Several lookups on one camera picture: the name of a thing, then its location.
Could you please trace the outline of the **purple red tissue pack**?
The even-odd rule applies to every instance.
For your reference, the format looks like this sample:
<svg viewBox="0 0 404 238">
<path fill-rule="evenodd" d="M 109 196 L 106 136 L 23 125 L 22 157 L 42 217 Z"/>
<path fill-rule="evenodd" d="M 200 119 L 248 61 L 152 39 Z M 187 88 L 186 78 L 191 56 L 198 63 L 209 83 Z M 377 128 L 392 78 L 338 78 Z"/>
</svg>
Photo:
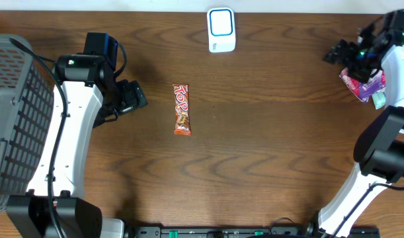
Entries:
<svg viewBox="0 0 404 238">
<path fill-rule="evenodd" d="M 367 83 L 360 83 L 349 77 L 347 68 L 341 71 L 339 77 L 361 102 L 368 102 L 369 98 L 374 93 L 385 91 L 385 73 L 383 71 L 379 71 L 373 78 L 370 78 Z"/>
</svg>

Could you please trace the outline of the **green wet wipes pack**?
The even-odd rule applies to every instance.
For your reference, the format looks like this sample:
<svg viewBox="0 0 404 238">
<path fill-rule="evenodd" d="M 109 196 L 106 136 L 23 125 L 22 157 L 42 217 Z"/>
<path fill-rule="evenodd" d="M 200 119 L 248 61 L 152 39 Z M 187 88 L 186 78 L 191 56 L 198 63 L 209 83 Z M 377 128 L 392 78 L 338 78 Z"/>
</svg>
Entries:
<svg viewBox="0 0 404 238">
<path fill-rule="evenodd" d="M 375 106 L 375 109 L 378 110 L 385 106 L 386 96 L 383 91 L 378 91 L 372 95 L 372 100 Z"/>
</svg>

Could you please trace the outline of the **orange Top chocolate bar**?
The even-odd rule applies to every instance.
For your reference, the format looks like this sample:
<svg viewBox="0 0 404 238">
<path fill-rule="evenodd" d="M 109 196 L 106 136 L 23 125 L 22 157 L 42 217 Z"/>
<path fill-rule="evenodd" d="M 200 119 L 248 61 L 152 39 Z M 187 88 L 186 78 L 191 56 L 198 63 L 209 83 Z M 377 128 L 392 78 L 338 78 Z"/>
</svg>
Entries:
<svg viewBox="0 0 404 238">
<path fill-rule="evenodd" d="M 188 85 L 173 84 L 175 96 L 175 135 L 190 136 Z"/>
</svg>

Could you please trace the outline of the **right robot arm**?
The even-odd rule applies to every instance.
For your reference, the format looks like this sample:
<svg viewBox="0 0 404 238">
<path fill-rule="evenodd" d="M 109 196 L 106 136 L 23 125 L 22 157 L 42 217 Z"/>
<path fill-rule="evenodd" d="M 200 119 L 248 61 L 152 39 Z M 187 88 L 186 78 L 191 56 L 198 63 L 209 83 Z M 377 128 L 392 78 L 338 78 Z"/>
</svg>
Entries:
<svg viewBox="0 0 404 238">
<path fill-rule="evenodd" d="M 336 196 L 306 229 L 308 237 L 349 237 L 352 226 L 373 199 L 386 189 L 399 190 L 404 177 L 404 9 L 379 17 L 359 32 L 358 43 L 341 40 L 323 56 L 339 63 L 360 83 L 383 72 L 384 111 L 361 133 L 354 146 L 354 167 Z"/>
</svg>

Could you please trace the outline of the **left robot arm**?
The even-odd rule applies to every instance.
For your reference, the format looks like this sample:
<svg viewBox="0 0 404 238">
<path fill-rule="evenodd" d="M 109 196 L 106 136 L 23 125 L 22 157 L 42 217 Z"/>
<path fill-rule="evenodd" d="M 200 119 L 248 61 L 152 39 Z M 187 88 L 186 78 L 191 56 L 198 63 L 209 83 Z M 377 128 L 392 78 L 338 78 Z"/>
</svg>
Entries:
<svg viewBox="0 0 404 238">
<path fill-rule="evenodd" d="M 128 224 L 106 218 L 85 201 L 85 161 L 94 128 L 147 104 L 140 84 L 120 80 L 123 46 L 90 32 L 79 54 L 60 56 L 49 71 L 54 105 L 40 162 L 23 195 L 12 195 L 7 215 L 23 237 L 117 237 Z"/>
</svg>

